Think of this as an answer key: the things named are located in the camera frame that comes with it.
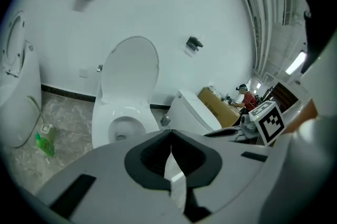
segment black baseboard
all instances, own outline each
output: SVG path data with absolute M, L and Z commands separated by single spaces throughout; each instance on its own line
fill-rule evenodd
M 41 90 L 44 92 L 52 93 L 54 95 L 65 96 L 66 98 L 76 99 L 76 100 L 84 100 L 89 102 L 95 102 L 96 97 L 90 95 L 83 95 L 78 93 L 73 93 L 61 89 L 57 89 L 48 85 L 41 84 Z M 170 106 L 167 105 L 158 105 L 158 104 L 150 104 L 151 109 L 161 109 L 161 110 L 168 110 Z

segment cap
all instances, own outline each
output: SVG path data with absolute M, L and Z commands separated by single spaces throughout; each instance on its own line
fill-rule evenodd
M 237 87 L 236 90 L 238 91 L 240 88 L 243 88 L 243 87 L 247 87 L 247 86 L 243 83 L 239 87 Z

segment white toilet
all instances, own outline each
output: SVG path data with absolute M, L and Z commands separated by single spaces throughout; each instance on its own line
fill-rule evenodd
M 219 121 L 192 92 L 179 90 L 167 112 L 171 129 L 206 135 L 221 129 Z
M 94 105 L 94 148 L 159 130 L 150 110 L 158 73 L 156 48 L 144 37 L 127 38 L 111 51 Z
M 25 40 L 25 14 L 18 12 L 1 44 L 0 61 L 0 139 L 5 145 L 25 143 L 39 117 L 33 96 L 41 106 L 41 81 L 37 55 Z

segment ceiling light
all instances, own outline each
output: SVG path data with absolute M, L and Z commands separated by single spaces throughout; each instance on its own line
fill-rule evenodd
M 286 70 L 286 73 L 288 75 L 290 75 L 291 73 L 293 73 L 306 59 L 306 53 L 304 51 L 302 51 L 298 57 L 295 59 L 295 61 L 290 65 L 290 67 L 288 67 L 288 69 Z

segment marble floor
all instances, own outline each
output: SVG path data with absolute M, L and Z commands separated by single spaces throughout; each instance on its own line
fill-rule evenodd
M 94 103 L 42 92 L 42 115 L 56 128 L 55 154 L 48 157 L 36 146 L 35 133 L 43 120 L 40 117 L 27 140 L 19 148 L 1 145 L 2 158 L 13 181 L 35 194 L 54 174 L 93 149 L 91 143 L 91 119 Z M 159 127 L 167 110 L 151 110 Z M 183 210 L 186 182 L 172 154 L 167 160 L 165 178 L 171 180 L 171 197 Z

